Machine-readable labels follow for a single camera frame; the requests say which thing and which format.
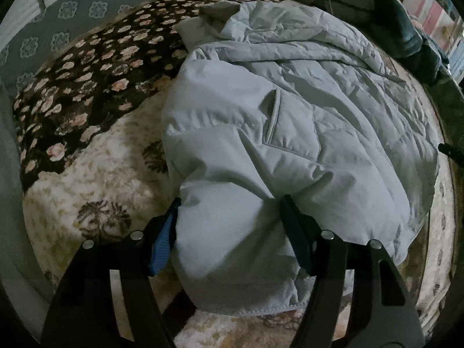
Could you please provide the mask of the light blue padded jacket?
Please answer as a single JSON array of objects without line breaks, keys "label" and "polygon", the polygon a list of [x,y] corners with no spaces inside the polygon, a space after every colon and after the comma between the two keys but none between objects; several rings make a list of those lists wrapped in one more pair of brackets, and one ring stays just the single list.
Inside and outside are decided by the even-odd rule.
[{"label": "light blue padded jacket", "polygon": [[232,316],[307,304],[315,280],[285,235],[285,195],[402,263],[432,206],[437,136],[378,49],[329,13],[284,2],[217,2],[176,31],[188,56],[162,142],[182,202],[172,263],[193,304]]}]

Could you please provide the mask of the beige floral bed cover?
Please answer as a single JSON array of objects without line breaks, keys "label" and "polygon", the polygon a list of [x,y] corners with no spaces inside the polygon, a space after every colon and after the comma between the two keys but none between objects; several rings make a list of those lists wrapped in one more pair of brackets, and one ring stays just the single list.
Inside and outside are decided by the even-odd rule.
[{"label": "beige floral bed cover", "polygon": [[[170,82],[90,144],[61,174],[42,173],[23,196],[23,215],[39,265],[58,285],[84,239],[118,240],[144,228],[171,201],[161,144],[160,111]],[[428,335],[435,327],[456,271],[454,175],[440,154],[429,220],[411,245],[400,273]],[[186,300],[174,312],[178,347],[288,347],[303,310],[263,317],[225,317],[197,311]]]}]

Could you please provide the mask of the colourful items at bedside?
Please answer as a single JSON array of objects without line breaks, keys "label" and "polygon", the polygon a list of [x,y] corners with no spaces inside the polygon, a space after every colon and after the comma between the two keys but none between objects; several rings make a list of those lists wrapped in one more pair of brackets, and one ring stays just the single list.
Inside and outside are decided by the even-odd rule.
[{"label": "colourful items at bedside", "polygon": [[449,59],[456,83],[463,81],[463,17],[452,0],[402,0],[408,13],[418,19]]}]

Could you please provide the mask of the dark floral blanket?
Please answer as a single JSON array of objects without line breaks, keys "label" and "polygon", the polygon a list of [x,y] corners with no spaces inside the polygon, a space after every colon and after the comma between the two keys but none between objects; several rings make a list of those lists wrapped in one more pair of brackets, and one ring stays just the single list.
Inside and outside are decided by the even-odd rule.
[{"label": "dark floral blanket", "polygon": [[23,190],[42,173],[63,173],[93,136],[173,80],[186,57],[176,24],[218,1],[152,0],[45,66],[12,105]]}]

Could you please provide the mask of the grey patterned bolster cushion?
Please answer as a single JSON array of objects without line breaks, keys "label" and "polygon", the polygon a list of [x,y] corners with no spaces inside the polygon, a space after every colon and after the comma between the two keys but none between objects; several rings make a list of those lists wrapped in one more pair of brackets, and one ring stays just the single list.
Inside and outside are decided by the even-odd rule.
[{"label": "grey patterned bolster cushion", "polygon": [[[16,94],[49,58],[83,33],[149,0],[58,0],[1,49],[1,91]],[[13,0],[1,0],[1,21]]]}]

